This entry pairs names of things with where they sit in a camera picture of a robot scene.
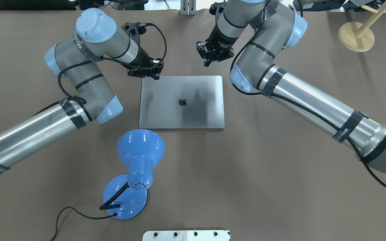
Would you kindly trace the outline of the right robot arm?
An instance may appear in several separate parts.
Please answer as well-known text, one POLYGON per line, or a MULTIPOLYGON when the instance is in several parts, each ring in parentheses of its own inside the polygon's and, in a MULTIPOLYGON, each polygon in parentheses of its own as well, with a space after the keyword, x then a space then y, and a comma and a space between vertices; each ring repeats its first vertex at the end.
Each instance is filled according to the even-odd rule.
POLYGON ((211 5, 215 27, 205 42, 197 43, 204 65, 231 58, 233 45, 247 26, 255 35, 230 71, 229 80, 247 94, 274 98, 330 135, 339 143, 352 141, 368 167, 386 174, 386 124, 312 86, 274 59, 283 48, 294 46, 307 22, 278 0, 229 0, 211 5))

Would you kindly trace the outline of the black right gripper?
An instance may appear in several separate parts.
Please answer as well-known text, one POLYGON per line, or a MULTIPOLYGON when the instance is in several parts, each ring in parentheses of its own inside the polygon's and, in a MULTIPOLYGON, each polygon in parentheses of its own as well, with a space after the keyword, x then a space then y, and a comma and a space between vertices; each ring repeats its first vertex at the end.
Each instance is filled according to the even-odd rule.
POLYGON ((232 45, 217 46, 207 41, 197 41, 196 50, 204 58, 204 66, 209 67, 213 61, 224 61, 234 56, 232 45))

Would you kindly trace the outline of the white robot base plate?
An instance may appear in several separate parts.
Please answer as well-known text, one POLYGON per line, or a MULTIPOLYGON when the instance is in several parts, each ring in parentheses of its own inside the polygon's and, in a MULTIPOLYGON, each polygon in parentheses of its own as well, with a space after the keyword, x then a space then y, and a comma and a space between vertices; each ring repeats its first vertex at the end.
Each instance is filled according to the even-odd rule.
POLYGON ((143 241, 230 241, 230 231, 227 230, 165 230, 147 231, 143 241))

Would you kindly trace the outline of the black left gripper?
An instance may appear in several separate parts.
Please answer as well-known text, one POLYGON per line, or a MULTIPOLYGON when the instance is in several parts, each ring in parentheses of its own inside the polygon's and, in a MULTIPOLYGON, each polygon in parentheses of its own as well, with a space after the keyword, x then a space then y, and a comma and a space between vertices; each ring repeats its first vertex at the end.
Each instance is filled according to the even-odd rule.
POLYGON ((139 68, 127 70, 127 75, 131 77, 145 78, 150 77, 154 80, 160 79, 160 73, 164 67, 162 59, 150 59, 148 62, 140 64, 139 68))

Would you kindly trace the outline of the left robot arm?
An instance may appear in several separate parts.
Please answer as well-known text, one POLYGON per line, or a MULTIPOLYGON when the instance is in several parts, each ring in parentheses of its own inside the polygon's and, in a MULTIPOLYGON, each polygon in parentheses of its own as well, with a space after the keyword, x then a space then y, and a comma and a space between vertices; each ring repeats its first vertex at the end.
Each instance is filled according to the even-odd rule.
POLYGON ((0 174, 89 122, 103 124, 122 113, 123 107, 98 62, 120 64, 129 76, 159 79, 164 57, 153 59, 140 45, 139 36, 146 26, 151 23, 117 26, 97 8, 81 13, 73 35, 45 55, 65 98, 0 133, 0 174))

